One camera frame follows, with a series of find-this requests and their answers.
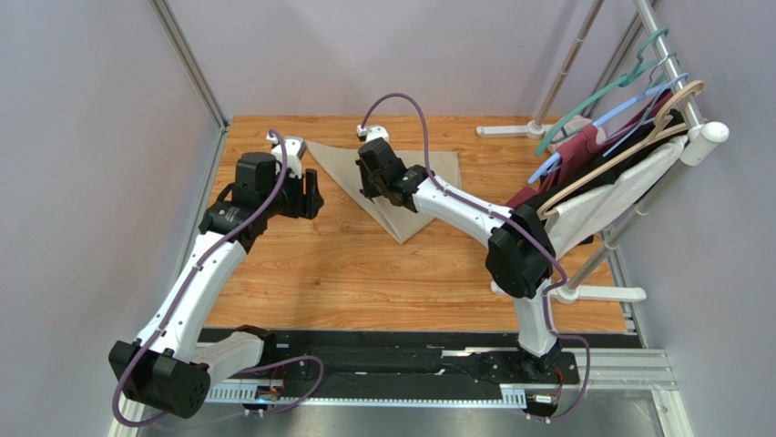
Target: clothes hanger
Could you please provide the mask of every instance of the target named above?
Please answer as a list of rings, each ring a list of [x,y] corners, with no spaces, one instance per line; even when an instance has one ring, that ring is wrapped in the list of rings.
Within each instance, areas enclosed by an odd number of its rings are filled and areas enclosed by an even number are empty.
[[[668,102],[666,102],[666,104],[663,105],[660,111],[655,115],[655,118],[652,121],[655,127],[649,132],[649,134],[647,134],[646,138],[639,141],[636,145],[629,147],[628,150],[624,151],[623,153],[610,159],[609,161],[606,162],[606,164],[602,165],[599,168],[596,168],[595,170],[586,174],[579,180],[575,181],[573,184],[570,184],[568,187],[563,188],[561,191],[557,192],[552,198],[550,198],[547,202],[544,203],[544,205],[542,205],[539,208],[539,210],[537,211],[539,218],[547,219],[549,216],[556,214],[557,210],[554,209],[554,206],[560,203],[560,201],[568,197],[571,193],[577,191],[579,188],[583,187],[589,181],[597,178],[598,176],[600,176],[610,168],[619,164],[623,160],[630,158],[631,156],[639,152],[644,147],[649,146],[650,144],[653,144],[656,141],[660,141],[667,137],[672,137],[674,135],[677,135],[678,133],[681,133],[682,131],[687,130],[688,127],[686,123],[682,123],[674,127],[666,128],[666,126],[673,119],[673,116],[669,113],[669,111],[689,95],[693,95],[693,96],[699,95],[701,92],[703,92],[703,88],[705,86],[706,86],[706,83],[703,82],[702,80],[695,80],[687,84],[687,86],[683,87]]]
[[[674,85],[675,83],[679,82],[681,79],[684,79],[686,77],[689,77],[689,75],[687,73],[682,73],[681,75],[675,77],[670,82],[668,82],[666,84],[663,84],[661,86],[663,87],[663,90],[665,91],[666,89],[669,89],[672,85]],[[622,136],[618,140],[618,142],[615,143],[614,146],[610,147],[609,150],[604,152],[604,154],[603,154],[604,157],[608,157],[613,151],[615,151],[615,149],[617,149],[617,147],[619,147],[620,144],[624,143],[626,140],[628,140],[628,138],[633,136],[633,134],[635,134],[636,131],[640,127],[642,127],[642,126],[644,126],[644,125],[646,125],[646,124],[648,124],[649,122],[652,121],[651,119],[647,119],[647,116],[649,115],[650,112],[652,112],[652,108],[655,107],[655,105],[658,103],[659,99],[660,99],[660,94],[658,94],[658,95],[656,95],[656,96],[654,96],[652,98],[652,102],[649,104],[649,107],[647,108],[646,111],[644,111],[644,114],[641,115],[641,120],[632,129],[630,129],[630,132],[628,132],[626,135]]]
[[[660,62],[661,63],[665,62],[669,57],[671,57],[671,55],[666,56]],[[649,83],[650,84],[652,84],[652,73],[649,74]],[[641,121],[637,125],[635,125],[633,128],[631,128],[630,132],[628,132],[625,136],[623,136],[620,140],[618,140],[617,144],[615,144],[609,150],[607,150],[604,153],[604,156],[607,156],[608,154],[610,154],[614,149],[619,147],[620,144],[625,142],[625,140],[627,140],[634,133],[636,133],[636,131],[638,130],[639,127],[642,127],[642,126],[646,125],[647,123],[651,122],[652,119],[646,119],[646,117],[647,117],[647,115],[650,112],[652,112],[652,108],[658,103],[660,95],[663,93],[663,91],[669,89],[669,87],[671,87],[673,84],[678,82],[680,79],[687,78],[688,76],[689,75],[687,73],[682,73],[681,75],[677,76],[675,79],[673,79],[672,81],[670,81],[670,82],[668,82],[666,84],[648,87],[643,92],[641,92],[638,95],[636,95],[636,96],[626,100],[625,102],[623,102],[618,107],[615,107],[611,111],[607,112],[603,117],[601,117],[598,120],[594,121],[592,123],[594,127],[601,127],[601,126],[603,126],[604,123],[608,122],[610,119],[612,119],[616,115],[622,113],[624,110],[628,109],[629,107],[632,107],[633,105],[637,104],[638,102],[644,100],[647,97],[653,97],[654,96],[653,99],[652,99],[652,103],[644,111],[644,115],[641,118]],[[622,130],[620,130],[617,133],[611,135],[610,137],[619,137],[620,135],[622,135]],[[541,178],[542,176],[546,176],[546,175],[548,175],[548,174],[558,170],[560,168],[560,166],[556,165],[556,164],[559,163],[559,161],[560,161],[560,153],[556,151],[555,153],[552,154],[552,156],[550,156],[550,158],[548,158],[545,162],[543,162],[542,165],[539,166],[539,168],[536,169],[536,171],[534,171],[534,173],[531,175],[531,177],[528,178],[528,183],[529,184],[533,184],[534,182],[536,182],[537,179]]]
[[[636,53],[636,65],[633,67],[633,69],[622,76],[620,76],[617,80],[610,83],[609,85],[603,87],[601,90],[599,90],[596,94],[593,96],[590,96],[582,102],[581,105],[578,107],[575,107],[570,113],[568,113],[565,117],[561,118],[557,123],[555,123],[552,128],[547,132],[545,137],[542,139],[542,142],[539,144],[539,147],[536,148],[536,156],[541,156],[542,152],[545,151],[547,146],[549,146],[550,143],[555,144],[558,141],[563,140],[564,138],[560,138],[558,140],[554,140],[557,133],[563,128],[563,126],[566,125],[566,123],[571,120],[571,117],[578,115],[581,113],[586,107],[589,107],[594,102],[599,100],[601,97],[603,97],[606,93],[609,91],[619,87],[625,87],[636,80],[638,80],[639,77],[641,77],[642,74],[644,74],[645,71],[651,69],[654,66],[657,66],[661,61],[659,59],[656,59],[654,61],[648,62],[644,64],[644,50],[652,44],[652,41],[654,41],[659,36],[666,36],[669,34],[669,29],[667,27],[661,27],[660,29],[656,30],[655,33],[649,36],[646,41],[641,45],[641,47],[638,49],[638,52]],[[570,137],[571,135],[578,132],[579,129],[575,130],[571,134],[567,134],[567,137]]]

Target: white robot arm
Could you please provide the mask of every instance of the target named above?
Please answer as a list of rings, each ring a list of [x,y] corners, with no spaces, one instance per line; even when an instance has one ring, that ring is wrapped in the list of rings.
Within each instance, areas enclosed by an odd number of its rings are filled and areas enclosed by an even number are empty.
[[[161,307],[135,341],[131,344],[117,341],[111,349],[108,360],[117,379],[125,371],[129,372],[123,387],[128,399],[187,419],[202,406],[211,386],[243,369],[274,362],[274,334],[251,326],[241,326],[227,339],[201,351],[195,347],[221,289],[245,259],[255,239],[266,230],[267,221],[277,215],[314,219],[323,206],[315,170],[301,172],[301,158],[306,150],[304,140],[286,137],[285,146],[290,171],[284,175],[277,169],[279,147],[272,153],[247,153],[238,160],[235,182],[205,212],[187,265]],[[280,183],[280,178],[281,191],[263,213],[250,221],[270,197],[273,187]],[[230,192],[231,199],[226,200]],[[202,259],[203,254],[233,230],[237,233],[231,240]],[[168,315],[192,269],[199,270],[174,312]],[[169,322],[161,330],[159,323],[166,316]],[[153,338],[156,340],[131,368],[130,362]]]
[[[488,260],[485,265],[494,276],[495,283],[505,289],[494,291],[513,298],[520,321],[520,346],[537,357],[539,367],[551,365],[559,353],[559,345],[556,337],[545,324],[541,294],[552,270],[548,267],[547,261],[541,257],[534,256],[528,262],[516,259],[533,248],[529,247],[527,241],[520,239],[519,235],[506,232],[505,229],[508,227],[505,226],[505,222],[493,215],[498,213],[496,215],[512,217],[515,220],[518,219],[516,214],[525,215],[523,221],[532,221],[534,225],[531,227],[534,237],[543,240],[546,243],[546,249],[552,251],[549,238],[538,217],[530,217],[532,212],[534,216],[536,215],[535,211],[522,209],[518,211],[493,205],[451,186],[439,176],[434,176],[443,187],[439,189],[427,176],[425,168],[404,166],[402,160],[393,153],[388,144],[388,134],[384,128],[373,126],[361,129],[359,127],[357,133],[366,141],[366,144],[359,149],[360,159],[357,161],[362,174],[364,196],[367,198],[384,196],[395,206],[441,219],[488,248]],[[467,205],[453,198],[449,193],[466,198],[489,212],[485,213],[481,209]],[[503,257],[512,257],[508,260],[511,262],[504,262]],[[524,266],[524,271],[514,271],[519,269],[519,267],[515,268],[515,265],[521,264]]]

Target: gray wall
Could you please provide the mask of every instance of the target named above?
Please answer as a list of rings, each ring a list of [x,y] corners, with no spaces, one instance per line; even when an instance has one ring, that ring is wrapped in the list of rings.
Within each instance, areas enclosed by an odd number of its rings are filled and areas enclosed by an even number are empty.
[[[429,114],[529,115],[592,0],[170,3],[229,117],[360,115],[392,91]],[[633,11],[604,3],[553,114],[589,94]]]
[[[4,1],[0,434],[106,435],[218,132],[146,1]]]
[[[766,1],[663,2],[658,12],[682,69],[707,83],[703,115],[731,131],[623,250],[632,279],[647,290],[642,324],[653,345],[668,350],[701,436],[773,435],[776,426],[774,15]]]

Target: wooden floor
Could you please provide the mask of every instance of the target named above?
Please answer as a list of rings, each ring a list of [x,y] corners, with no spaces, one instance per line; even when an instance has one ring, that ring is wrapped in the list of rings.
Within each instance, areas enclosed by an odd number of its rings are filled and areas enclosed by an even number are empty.
[[[479,125],[525,124],[518,117],[430,117],[432,150],[455,150],[463,189],[504,203],[541,162],[529,139],[482,139]],[[329,146],[357,148],[358,117],[235,117],[210,196],[234,179],[238,157],[269,150],[269,128]],[[374,117],[394,149],[422,149],[416,117]],[[317,219],[273,218],[245,262],[232,275],[210,313],[208,326],[248,323],[264,328],[380,330],[517,330],[509,298],[489,289],[486,250],[441,220],[404,245],[397,244],[322,171],[325,206]],[[569,275],[595,249],[576,248],[562,259]],[[610,285],[606,265],[588,280]],[[554,302],[560,330],[623,331],[619,304]]]

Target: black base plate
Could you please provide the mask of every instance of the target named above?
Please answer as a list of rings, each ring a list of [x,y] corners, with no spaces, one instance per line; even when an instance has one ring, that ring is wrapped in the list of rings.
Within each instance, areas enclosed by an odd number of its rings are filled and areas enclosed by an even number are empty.
[[[514,333],[395,332],[275,330],[278,360],[310,354],[325,363],[325,377],[315,396],[333,399],[393,400],[499,400],[501,383],[558,384],[555,368],[538,379],[521,371],[529,355],[516,351],[484,351],[455,356],[465,348],[515,348]],[[206,329],[199,341],[217,341],[231,330]],[[587,336],[598,347],[640,347],[638,338],[626,335]],[[563,346],[578,347],[575,343]],[[564,384],[579,383],[574,354],[561,352],[556,367]],[[285,375],[285,396],[301,396],[318,376],[314,363],[290,365]]]

